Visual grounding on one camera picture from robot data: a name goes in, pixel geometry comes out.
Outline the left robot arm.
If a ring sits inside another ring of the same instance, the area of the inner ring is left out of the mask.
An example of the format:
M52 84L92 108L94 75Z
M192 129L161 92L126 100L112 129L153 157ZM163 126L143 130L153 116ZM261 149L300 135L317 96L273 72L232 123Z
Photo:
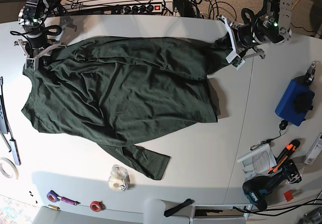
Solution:
M260 45L288 41L292 35L292 5L293 0L263 0L262 8L257 13L248 8L242 9L243 23L218 16L227 30L227 35L221 38L230 50L226 56L227 63L239 69L247 58L259 56L265 59Z

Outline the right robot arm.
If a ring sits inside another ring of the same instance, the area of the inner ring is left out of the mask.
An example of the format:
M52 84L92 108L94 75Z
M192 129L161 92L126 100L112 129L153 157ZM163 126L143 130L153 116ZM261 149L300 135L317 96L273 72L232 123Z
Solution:
M25 69L36 70L40 63L45 63L52 51L56 48L66 47L57 39L49 36L62 36L63 29L59 25L45 26L45 21L53 14L54 9L61 6L61 0L27 0L18 16L18 23L23 33L11 31L13 36L23 37L14 42L25 55Z

